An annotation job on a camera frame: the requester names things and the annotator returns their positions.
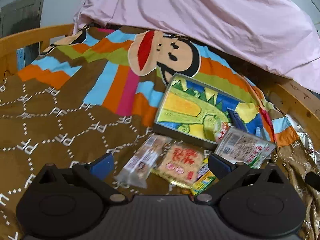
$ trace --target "colorful drawing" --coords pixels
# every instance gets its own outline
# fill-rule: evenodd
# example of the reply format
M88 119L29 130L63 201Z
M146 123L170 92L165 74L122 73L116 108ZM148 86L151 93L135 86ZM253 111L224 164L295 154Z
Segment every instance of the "colorful drawing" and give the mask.
M207 87L175 77L157 121L198 138L218 142L231 125L228 111L222 110L223 102L217 103L218 94Z

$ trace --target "gray ribbed panel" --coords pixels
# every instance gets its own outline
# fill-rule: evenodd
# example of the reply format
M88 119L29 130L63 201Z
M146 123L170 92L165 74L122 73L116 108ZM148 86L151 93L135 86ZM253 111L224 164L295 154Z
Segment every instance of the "gray ribbed panel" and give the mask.
M231 230L214 209L188 196L137 195L125 206L112 207L92 231L72 240L254 240ZM24 240L38 240L26 236ZM299 240L296 235L283 240Z

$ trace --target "barcode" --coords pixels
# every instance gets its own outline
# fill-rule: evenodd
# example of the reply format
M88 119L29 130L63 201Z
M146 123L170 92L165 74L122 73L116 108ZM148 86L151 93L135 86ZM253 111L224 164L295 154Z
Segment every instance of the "barcode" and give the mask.
M146 140L144 144L145 146L152 146L155 141L156 141L156 137L150 137L148 140Z
M232 151L232 148L225 147L222 151L223 154L229 154Z
M233 134L231 138L228 140L228 145L234 146L239 140L240 135Z

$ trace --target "door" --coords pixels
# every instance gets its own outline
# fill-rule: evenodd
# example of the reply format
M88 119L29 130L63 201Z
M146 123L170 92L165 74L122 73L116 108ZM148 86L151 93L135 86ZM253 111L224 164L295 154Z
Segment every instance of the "door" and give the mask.
M39 28L43 0L16 0L1 8L0 38ZM29 65L39 55L39 45L24 48L25 65Z

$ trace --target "bed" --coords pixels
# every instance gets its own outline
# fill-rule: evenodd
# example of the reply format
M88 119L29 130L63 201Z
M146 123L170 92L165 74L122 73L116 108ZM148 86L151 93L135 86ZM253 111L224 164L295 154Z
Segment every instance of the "bed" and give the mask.
M141 62L141 58L134 55L141 44L135 42L145 38L153 41L155 37L161 39L164 46L167 39L183 42L180 46L186 42L191 46L191 42L202 53L202 66L195 78L204 80L205 75L220 81L222 78L224 84L232 85L221 85L221 89L232 87L229 93L253 98L262 111L261 116L268 112L271 119L263 116L266 122L262 127L266 128L269 139L277 143L272 160L288 176L308 208L300 236L315 239L318 199L315 191L301 180L301 175L318 172L318 168L285 116L289 113L297 120L310 135L315 149L319 149L320 101L311 92L295 81L197 41L186 41L185 37L127 26L116 31L85 27L76 36L70 36L72 29L73 24L50 26L0 39L0 74L4 77L0 82L0 125L5 127L0 133L0 176L3 178L0 212L4 217L0 231L4 239L21 237L15 206L45 163L68 168L109 152L114 156L115 166L106 182L124 194L184 193L178 187L170 188L155 175L150 176L147 189L114 180L132 152L152 133L156 101L165 90L166 75L158 68L137 75L133 72L135 67L129 67L132 62ZM59 36L66 38L50 45L49 40ZM159 46L156 41L150 48ZM40 56L17 72L16 50L37 42ZM147 64L148 57L144 58L142 61Z

